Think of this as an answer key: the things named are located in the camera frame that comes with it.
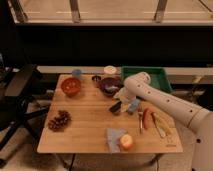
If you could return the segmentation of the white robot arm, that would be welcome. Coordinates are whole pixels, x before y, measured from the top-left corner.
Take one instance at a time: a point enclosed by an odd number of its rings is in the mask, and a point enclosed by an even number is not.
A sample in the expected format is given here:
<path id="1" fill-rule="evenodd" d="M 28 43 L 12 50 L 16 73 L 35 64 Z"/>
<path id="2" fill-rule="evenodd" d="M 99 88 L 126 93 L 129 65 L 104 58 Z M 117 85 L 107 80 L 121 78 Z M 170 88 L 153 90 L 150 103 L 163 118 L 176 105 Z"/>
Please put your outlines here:
<path id="1" fill-rule="evenodd" d="M 122 103 L 131 103 L 136 97 L 160 108 L 196 134 L 192 169 L 213 171 L 213 111 L 153 88 L 151 77 L 140 72 L 127 77 L 115 97 Z"/>

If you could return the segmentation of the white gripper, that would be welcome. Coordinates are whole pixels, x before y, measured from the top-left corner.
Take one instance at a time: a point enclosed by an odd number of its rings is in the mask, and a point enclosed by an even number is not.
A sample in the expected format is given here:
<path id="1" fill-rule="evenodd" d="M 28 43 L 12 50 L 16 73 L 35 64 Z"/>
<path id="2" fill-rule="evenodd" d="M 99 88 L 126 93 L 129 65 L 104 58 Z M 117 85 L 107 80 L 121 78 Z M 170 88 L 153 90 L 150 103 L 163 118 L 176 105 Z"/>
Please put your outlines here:
<path id="1" fill-rule="evenodd" d="M 115 99 L 121 102 L 121 112 L 127 112 L 127 109 L 131 105 L 134 99 L 137 99 L 135 95 L 129 92 L 126 88 L 121 88 L 115 95 Z"/>

